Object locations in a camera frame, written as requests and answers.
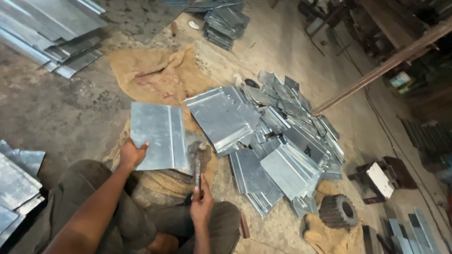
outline metal gear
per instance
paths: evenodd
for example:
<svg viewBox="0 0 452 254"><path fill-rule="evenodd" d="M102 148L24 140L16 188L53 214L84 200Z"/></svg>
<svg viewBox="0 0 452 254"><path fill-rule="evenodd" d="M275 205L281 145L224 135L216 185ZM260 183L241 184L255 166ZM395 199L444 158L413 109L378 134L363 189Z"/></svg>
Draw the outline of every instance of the metal gear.
<svg viewBox="0 0 452 254"><path fill-rule="evenodd" d="M343 194L323 198L319 215L329 228L351 228L358 224L355 207Z"/></svg>

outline hand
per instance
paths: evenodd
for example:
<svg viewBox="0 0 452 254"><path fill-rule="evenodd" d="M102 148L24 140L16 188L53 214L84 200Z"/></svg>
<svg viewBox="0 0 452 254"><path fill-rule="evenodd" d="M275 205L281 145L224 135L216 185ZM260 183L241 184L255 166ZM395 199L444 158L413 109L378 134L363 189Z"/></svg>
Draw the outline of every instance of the hand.
<svg viewBox="0 0 452 254"><path fill-rule="evenodd" d="M212 212L213 204L215 202L210 193L209 185L207 184L204 174L201 174L201 188L202 192L204 192L204 196L202 196L201 190L198 187L195 187L192 195L192 206L190 208L190 215L195 229L207 228L210 213Z"/></svg>
<svg viewBox="0 0 452 254"><path fill-rule="evenodd" d="M119 165L133 170L143 160L148 146L149 142L146 142L140 148L137 148L133 140L128 138L119 149L119 155L121 156Z"/></svg>

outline concrete floor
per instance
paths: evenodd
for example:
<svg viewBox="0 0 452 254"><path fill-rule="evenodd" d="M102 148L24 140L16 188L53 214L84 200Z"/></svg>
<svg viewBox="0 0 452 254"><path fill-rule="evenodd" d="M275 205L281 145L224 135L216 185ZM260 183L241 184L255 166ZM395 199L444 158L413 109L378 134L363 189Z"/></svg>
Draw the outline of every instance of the concrete floor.
<svg viewBox="0 0 452 254"><path fill-rule="evenodd" d="M251 0L245 5L244 13L251 21L243 38L235 42L233 53L205 41L201 31L190 28L188 21L201 26L202 20L189 14L181 14L176 19L176 38L172 38L169 28L165 28L149 44L142 45L113 30L109 32L110 38L103 41L101 50L109 52L131 47L177 50L194 43L198 66L220 86L232 85L234 73L257 79L259 71L265 69L299 82L301 92L313 106L320 105L360 77L343 55L335 56L339 48L326 33L319 34L314 40L317 45L321 40L328 43L319 46L325 56L312 45L304 32L306 22L296 8L296 1L281 1L275 9L269 6L269 2L259 0ZM336 30L345 43L350 42L350 36L341 25ZM374 67L356 44L349 51L362 72ZM85 158L102 160L110 153L124 128L131 99L118 87L105 56L67 80L38 69L37 65L4 45L0 45L0 54L0 137L13 147L47 152L38 175L45 187L54 186L68 164ZM394 156L364 90L325 112L341 135L339 145L347 161L342 167L345 180L331 181L331 184L352 200L363 223L380 233L386 232L384 219L397 217L404 222L413 206L421 207L441 252L447 253L439 234L441 231L446 241L452 243L445 213L446 195L441 184L422 167L417 150L397 119L397 116L411 118L409 109L403 100L390 93L381 79L369 87L373 103L395 138L395 150L420 191L398 190L385 204L364 205L362 198L367 193L366 188L346 179L358 165L386 155ZM212 192L216 200L231 201L247 215L251 238L241 239L235 253L315 253L302 239L303 223L287 200L280 201L266 218L260 218L238 194L227 158L218 161ZM151 193L143 187L137 188L133 197L143 206L151 202L179 201Z"/></svg>

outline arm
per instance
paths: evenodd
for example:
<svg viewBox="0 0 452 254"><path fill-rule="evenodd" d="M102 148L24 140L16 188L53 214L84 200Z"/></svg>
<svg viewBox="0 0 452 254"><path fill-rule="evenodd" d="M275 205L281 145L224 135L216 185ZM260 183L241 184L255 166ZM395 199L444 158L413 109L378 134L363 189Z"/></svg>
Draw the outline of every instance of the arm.
<svg viewBox="0 0 452 254"><path fill-rule="evenodd" d="M121 147L116 171L74 213L55 236L45 254L94 253L110 223L124 184L146 154L149 143L136 148L129 138Z"/></svg>
<svg viewBox="0 0 452 254"><path fill-rule="evenodd" d="M210 254L209 219L215 200L210 193L209 185L201 174L202 192L195 187L192 196L190 215L195 227L195 249L194 254Z"/></svg>

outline electrical cable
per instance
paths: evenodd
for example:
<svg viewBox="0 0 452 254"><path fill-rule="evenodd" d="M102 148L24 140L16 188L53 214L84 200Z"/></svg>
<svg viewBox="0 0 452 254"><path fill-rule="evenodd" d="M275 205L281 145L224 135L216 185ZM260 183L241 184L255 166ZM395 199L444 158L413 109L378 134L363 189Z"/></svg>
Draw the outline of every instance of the electrical cable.
<svg viewBox="0 0 452 254"><path fill-rule="evenodd" d="M340 39L340 37L339 37L339 35L337 34L336 30L334 30L334 28L332 28L331 30L334 32L334 38L335 38L335 39L337 38L337 39L339 40L339 42L340 42L340 44L341 44L340 47L343 48L343 47L345 46L345 44L344 44L344 43L342 42L342 40ZM349 53L349 51L348 51L347 48L344 50L344 56L345 56L345 58L346 58L348 61L350 61L350 63L356 68L356 70L359 72L359 74L360 74L361 76L364 76L364 74L361 72L361 70L359 69L359 67L358 67L358 65L356 64L356 62L355 62L355 61L353 60L353 58L351 57L351 55L350 55L350 53ZM367 102L369 103L369 105L370 105L372 111L375 113L375 116L377 117L378 123L380 124L381 128L383 129L384 133L386 134L386 137L388 138L389 143L391 144L391 148L392 148L392 150L393 150L393 152L394 152L394 155L395 155L397 158L399 158L397 152L395 151L394 144L392 143L392 140L391 140L391 138L389 137L389 134L391 135L391 137L392 137L392 139L394 140L395 144L396 144L397 147L399 148L400 152L402 152L403 156L406 158L406 160L407 160L408 163L410 164L410 166L411 166L411 168L413 169L413 171L416 173L416 175L417 175L418 178L420 179L423 188L425 189L425 191L427 191L428 195L430 196L432 202L434 203L434 205L435 205L435 207L436 207L438 213L440 214L441 218L442 218L443 221L446 223L446 225L448 225L447 229L452 233L452 230L451 230L451 228L449 227L450 224L448 223L448 221L446 220L446 218L444 218L443 214L441 213L441 210L440 210L439 207L438 207L438 204L435 202L435 200L434 200L432 194L428 191L428 189L427 189L427 187L426 187L426 184L425 184L424 181L422 180L421 176L420 176L419 173L417 172L417 170L416 170L416 168L414 167L414 165L413 165L413 164L411 163L411 161L409 160L408 156L407 156L407 155L405 154L405 152L402 150L401 146L399 145L399 143L397 142L396 138L394 137L394 135L393 135L392 132L390 131L390 129L389 129L388 125L386 124L386 122L384 121L383 117L382 117L381 114L378 112L378 109L376 108L375 104L372 102L372 100L371 100L371 98L370 98L370 96L369 96L370 87L369 87L368 85L365 86L365 87L364 87L364 91L365 91L365 94L366 94ZM439 232L441 238L443 239L444 244L446 245L446 247L447 247L449 253L452 253L452 251L451 251L451 249L450 249L450 247L449 247L449 244L448 244L446 238L444 237L443 233L442 233L441 230L439 229L439 224L438 224L436 218L433 216L433 211L432 211L430 205L428 204L427 199L425 198L424 194L422 193L422 191L421 191L419 188L418 188L418 190L419 190L419 193L421 194L422 198L424 199L425 204L427 205L428 211L429 211L430 214L432 215L433 221L435 222L435 225L436 225L436 227L437 227L437 229L438 229L438 232Z"/></svg>

